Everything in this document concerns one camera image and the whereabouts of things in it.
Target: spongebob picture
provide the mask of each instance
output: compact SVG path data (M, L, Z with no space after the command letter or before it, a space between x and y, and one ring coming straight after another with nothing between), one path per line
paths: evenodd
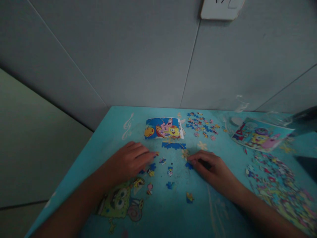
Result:
M134 180L123 183L108 194L105 194L95 214L109 218L110 229L109 234L114 233L116 225L114 219L125 219L128 215L131 221L139 221L142 218L142 209L144 200L131 197L131 191L139 191L145 184L144 179L136 177Z
M293 129L247 117L233 134L232 139L245 147L271 152L292 132Z
M144 139L184 139L179 118L150 118L146 120Z

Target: left hand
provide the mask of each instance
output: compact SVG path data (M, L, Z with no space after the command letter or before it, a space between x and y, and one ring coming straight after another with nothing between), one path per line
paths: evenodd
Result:
M153 162L155 153L140 142L129 142L111 156L98 170L111 180L113 186L135 177Z

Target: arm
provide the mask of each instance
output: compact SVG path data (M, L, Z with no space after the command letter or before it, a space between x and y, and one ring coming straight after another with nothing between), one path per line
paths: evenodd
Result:
M141 143L129 142L89 176L32 237L74 237L103 194L135 177L154 158Z
M187 158L198 173L219 193L244 210L266 235L273 237L306 237L273 208L248 190L229 170L223 160L212 152L199 151ZM211 165L206 169L198 160Z

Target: electrical socket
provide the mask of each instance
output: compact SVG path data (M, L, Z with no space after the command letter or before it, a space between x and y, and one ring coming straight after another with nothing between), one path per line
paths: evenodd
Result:
M208 20L234 20L244 0L205 0L200 17Z

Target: floor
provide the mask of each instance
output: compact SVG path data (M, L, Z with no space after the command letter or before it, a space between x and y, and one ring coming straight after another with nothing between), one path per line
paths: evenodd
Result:
M24 237L44 206L39 203L0 211L0 237Z

